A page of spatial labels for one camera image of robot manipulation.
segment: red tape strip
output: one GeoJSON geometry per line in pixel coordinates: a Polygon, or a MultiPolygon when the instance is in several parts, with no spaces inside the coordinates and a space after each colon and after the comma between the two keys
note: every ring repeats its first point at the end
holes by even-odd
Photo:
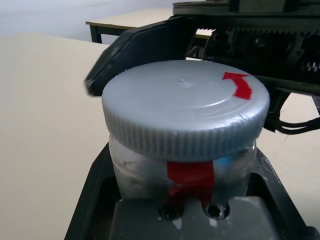
{"type": "Polygon", "coordinates": [[[214,190],[213,162],[167,162],[167,176],[174,181],[169,189],[169,201],[183,205],[188,199],[210,203],[214,190]]]}
{"type": "Polygon", "coordinates": [[[250,100],[252,89],[249,86],[249,84],[244,80],[244,77],[247,77],[250,75],[247,74],[241,74],[241,73],[232,73],[232,72],[225,72],[222,80],[231,79],[235,85],[237,86],[237,89],[233,96],[236,96],[241,99],[250,100]]]}

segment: beige table surface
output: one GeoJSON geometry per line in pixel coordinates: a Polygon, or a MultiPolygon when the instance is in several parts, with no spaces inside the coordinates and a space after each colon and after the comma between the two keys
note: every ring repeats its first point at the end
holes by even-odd
{"type": "MultiPolygon", "coordinates": [[[[134,11],[127,14],[109,16],[96,20],[89,20],[85,23],[91,26],[109,27],[129,30],[139,28],[145,25],[154,24],[167,20],[173,15],[172,8],[151,8],[146,10],[134,11]]],[[[212,30],[198,29],[197,38],[207,39],[212,30]]]]}
{"type": "MultiPolygon", "coordinates": [[[[83,80],[106,48],[22,34],[0,38],[0,239],[64,238],[92,162],[109,138],[100,98],[83,80]]],[[[282,118],[317,117],[309,96],[293,94],[282,118]]],[[[268,156],[308,225],[320,229],[319,131],[264,130],[268,156]]]]}

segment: plastic jar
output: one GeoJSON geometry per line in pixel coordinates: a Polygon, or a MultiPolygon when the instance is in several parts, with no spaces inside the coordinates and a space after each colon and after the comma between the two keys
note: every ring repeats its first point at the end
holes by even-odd
{"type": "Polygon", "coordinates": [[[102,105],[122,198],[225,204],[244,196],[269,101],[255,77],[209,61],[119,74],[102,105]]]}

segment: gray lid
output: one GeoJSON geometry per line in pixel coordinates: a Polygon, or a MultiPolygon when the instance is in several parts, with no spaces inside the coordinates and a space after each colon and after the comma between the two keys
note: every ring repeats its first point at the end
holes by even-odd
{"type": "Polygon", "coordinates": [[[255,77],[210,61],[154,62],[104,88],[110,134],[143,155],[196,162],[234,154],[259,136],[269,93],[255,77]]]}

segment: white wall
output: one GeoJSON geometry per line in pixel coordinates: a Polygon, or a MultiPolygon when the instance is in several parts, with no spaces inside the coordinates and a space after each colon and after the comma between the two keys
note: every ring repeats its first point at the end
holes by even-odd
{"type": "MultiPolygon", "coordinates": [[[[2,0],[0,36],[37,32],[91,41],[87,20],[166,7],[162,0],[2,0]]],[[[110,44],[114,36],[104,37],[110,44]]]]}

